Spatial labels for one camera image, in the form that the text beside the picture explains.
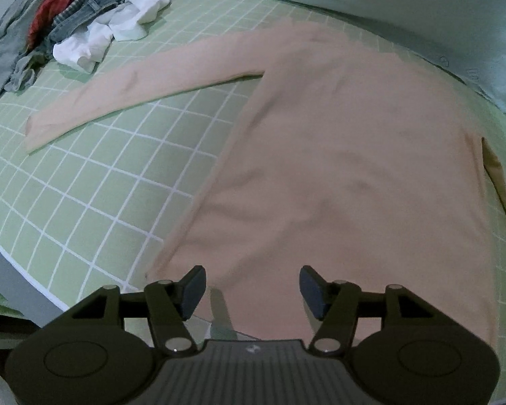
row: red garment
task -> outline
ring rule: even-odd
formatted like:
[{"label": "red garment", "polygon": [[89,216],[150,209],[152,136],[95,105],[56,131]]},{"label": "red garment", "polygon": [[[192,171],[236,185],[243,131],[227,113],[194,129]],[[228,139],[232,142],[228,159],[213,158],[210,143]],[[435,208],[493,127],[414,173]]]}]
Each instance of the red garment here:
[{"label": "red garment", "polygon": [[28,29],[28,50],[32,50],[37,41],[39,33],[52,23],[56,15],[62,13],[72,0],[43,0],[38,11],[35,13],[34,20]]}]

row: circular cover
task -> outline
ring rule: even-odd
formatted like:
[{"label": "circular cover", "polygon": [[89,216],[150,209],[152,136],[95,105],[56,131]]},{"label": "circular cover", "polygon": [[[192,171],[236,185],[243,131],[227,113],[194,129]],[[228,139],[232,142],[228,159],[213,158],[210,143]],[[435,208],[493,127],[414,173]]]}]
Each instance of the circular cover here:
[{"label": "circular cover", "polygon": [[386,327],[360,342],[351,365],[369,394],[400,405],[486,403],[500,371],[486,343],[454,326]]},{"label": "circular cover", "polygon": [[12,351],[6,380],[22,405],[110,405],[134,396],[153,370],[149,346],[117,326],[54,327]]}]

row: green checkered tablecloth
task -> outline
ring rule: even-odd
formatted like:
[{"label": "green checkered tablecloth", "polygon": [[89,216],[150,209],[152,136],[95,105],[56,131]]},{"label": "green checkered tablecloth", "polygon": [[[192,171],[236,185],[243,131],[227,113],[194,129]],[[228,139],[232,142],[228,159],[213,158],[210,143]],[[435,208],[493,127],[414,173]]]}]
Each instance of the green checkered tablecloth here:
[{"label": "green checkered tablecloth", "polygon": [[[113,43],[96,74],[202,37],[262,27],[282,17],[343,30],[379,52],[420,58],[343,20],[276,0],[173,0],[137,42]],[[161,68],[161,72],[173,69]],[[452,79],[506,166],[506,116]],[[106,284],[142,288],[145,265],[212,168],[232,124],[257,85],[242,80],[129,108],[81,126],[29,157],[27,117],[91,75],[49,63],[36,84],[0,100],[0,251],[62,309]],[[487,179],[499,302],[502,375],[495,398],[506,397],[506,215]],[[197,340],[236,337],[193,318]]]}]

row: long-sleeve shirt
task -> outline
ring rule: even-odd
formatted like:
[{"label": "long-sleeve shirt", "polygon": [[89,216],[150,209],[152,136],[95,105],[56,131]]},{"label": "long-sleeve shirt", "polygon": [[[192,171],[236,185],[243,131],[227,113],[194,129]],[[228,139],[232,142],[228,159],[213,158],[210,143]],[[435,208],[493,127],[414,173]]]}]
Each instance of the long-sleeve shirt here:
[{"label": "long-sleeve shirt", "polygon": [[308,341],[298,273],[311,265],[365,291],[404,285],[495,345],[484,168],[505,208],[506,176],[458,82],[432,66],[316,23],[281,23],[95,78],[31,117],[26,146],[244,75],[263,77],[148,281],[203,265],[197,315],[262,339]]}]

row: beige shirt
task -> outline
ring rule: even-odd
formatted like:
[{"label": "beige shirt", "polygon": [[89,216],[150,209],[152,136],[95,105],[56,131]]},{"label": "beige shirt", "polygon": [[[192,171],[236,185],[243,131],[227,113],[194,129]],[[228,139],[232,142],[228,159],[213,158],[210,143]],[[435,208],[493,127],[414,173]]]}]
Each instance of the beige shirt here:
[{"label": "beige shirt", "polygon": [[303,265],[365,291],[401,284],[495,345],[484,166],[502,166],[433,70],[316,23],[212,37],[93,79],[28,120],[40,147],[111,111],[263,78],[148,281],[203,265],[196,314],[262,339],[312,337]]}]

